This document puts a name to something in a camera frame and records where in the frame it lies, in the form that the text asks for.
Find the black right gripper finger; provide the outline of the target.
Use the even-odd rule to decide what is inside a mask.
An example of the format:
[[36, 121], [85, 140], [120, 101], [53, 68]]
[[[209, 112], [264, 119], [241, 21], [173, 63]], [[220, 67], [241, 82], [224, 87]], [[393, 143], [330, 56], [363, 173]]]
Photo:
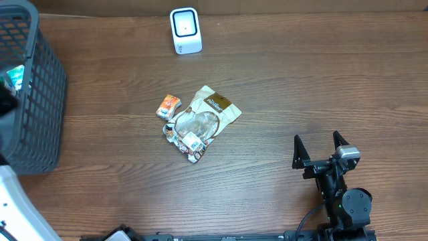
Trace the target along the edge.
[[343, 138], [343, 136], [338, 132], [333, 132], [333, 139], [334, 139], [334, 146], [335, 149], [342, 147], [342, 146], [348, 146], [349, 143]]
[[294, 156], [292, 161], [293, 169], [303, 169], [305, 163], [310, 162], [310, 156], [299, 135], [294, 136]]

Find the beige brown snack pouch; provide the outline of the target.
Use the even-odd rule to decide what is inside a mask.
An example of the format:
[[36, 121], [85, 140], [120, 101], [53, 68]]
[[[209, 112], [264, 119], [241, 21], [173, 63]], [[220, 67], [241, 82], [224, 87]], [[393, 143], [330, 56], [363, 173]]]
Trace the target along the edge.
[[203, 86], [189, 106], [165, 124], [163, 133], [188, 161], [197, 163], [219, 133], [240, 115], [230, 100]]

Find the orange tissue pack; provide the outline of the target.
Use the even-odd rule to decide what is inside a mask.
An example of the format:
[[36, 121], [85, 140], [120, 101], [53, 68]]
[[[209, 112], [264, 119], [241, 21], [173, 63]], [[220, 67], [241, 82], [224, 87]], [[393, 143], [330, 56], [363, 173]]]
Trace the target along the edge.
[[169, 121], [174, 117], [176, 109], [181, 105], [182, 103], [180, 98], [168, 94], [156, 110], [156, 115], [166, 121]]

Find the teal tissue pack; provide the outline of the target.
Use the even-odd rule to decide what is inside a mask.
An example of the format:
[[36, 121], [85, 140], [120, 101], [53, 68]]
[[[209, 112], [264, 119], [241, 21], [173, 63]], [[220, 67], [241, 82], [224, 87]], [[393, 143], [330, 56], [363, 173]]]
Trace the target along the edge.
[[16, 66], [13, 69], [7, 71], [7, 75], [12, 81], [16, 91], [20, 91], [22, 89], [24, 71], [24, 65]]

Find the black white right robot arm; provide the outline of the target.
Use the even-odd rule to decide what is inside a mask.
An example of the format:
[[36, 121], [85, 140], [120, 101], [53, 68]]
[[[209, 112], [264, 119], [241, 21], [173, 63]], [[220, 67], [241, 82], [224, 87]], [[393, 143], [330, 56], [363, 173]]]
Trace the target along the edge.
[[[295, 240], [376, 240], [370, 224], [372, 195], [364, 188], [349, 189], [344, 175], [355, 169], [360, 161], [360, 151], [349, 144], [338, 131], [334, 131], [335, 152], [329, 158], [312, 161], [301, 140], [294, 137], [293, 169], [302, 169], [304, 179], [314, 179], [322, 196], [322, 203], [310, 210], [299, 223], [292, 237]], [[328, 221], [317, 230], [302, 233], [306, 220], [321, 208], [326, 209]]]

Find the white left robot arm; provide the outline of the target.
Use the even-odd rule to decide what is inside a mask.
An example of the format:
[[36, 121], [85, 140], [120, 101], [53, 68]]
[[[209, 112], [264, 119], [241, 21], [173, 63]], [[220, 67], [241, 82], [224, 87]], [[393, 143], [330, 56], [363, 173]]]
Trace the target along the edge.
[[16, 172], [1, 157], [1, 241], [59, 239], [29, 200]]

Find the white barcode scanner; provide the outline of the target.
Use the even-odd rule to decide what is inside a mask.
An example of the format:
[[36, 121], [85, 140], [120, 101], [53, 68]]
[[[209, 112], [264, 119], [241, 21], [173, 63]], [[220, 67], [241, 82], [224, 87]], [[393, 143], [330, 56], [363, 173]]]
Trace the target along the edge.
[[174, 9], [169, 17], [176, 53], [185, 55], [200, 52], [203, 44], [196, 9], [192, 7]]

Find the dark grey mesh basket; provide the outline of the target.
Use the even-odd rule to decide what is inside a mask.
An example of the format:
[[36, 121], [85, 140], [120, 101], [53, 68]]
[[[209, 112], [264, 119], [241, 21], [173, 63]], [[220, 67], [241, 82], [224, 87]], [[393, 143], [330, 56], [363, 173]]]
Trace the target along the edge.
[[[25, 71], [16, 91], [7, 71], [19, 65]], [[53, 171], [60, 158], [68, 80], [29, 1], [1, 2], [1, 77], [17, 100], [17, 107], [1, 117], [2, 156], [19, 175]]]

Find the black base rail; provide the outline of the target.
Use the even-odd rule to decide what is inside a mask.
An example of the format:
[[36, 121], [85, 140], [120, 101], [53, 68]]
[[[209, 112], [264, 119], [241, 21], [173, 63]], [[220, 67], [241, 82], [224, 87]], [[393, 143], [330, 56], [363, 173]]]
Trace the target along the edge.
[[282, 234], [218, 234], [175, 236], [157, 232], [156, 234], [140, 234], [130, 226], [120, 225], [101, 236], [85, 235], [80, 241], [102, 240], [136, 240], [136, 241], [295, 241], [296, 231], [285, 231]]

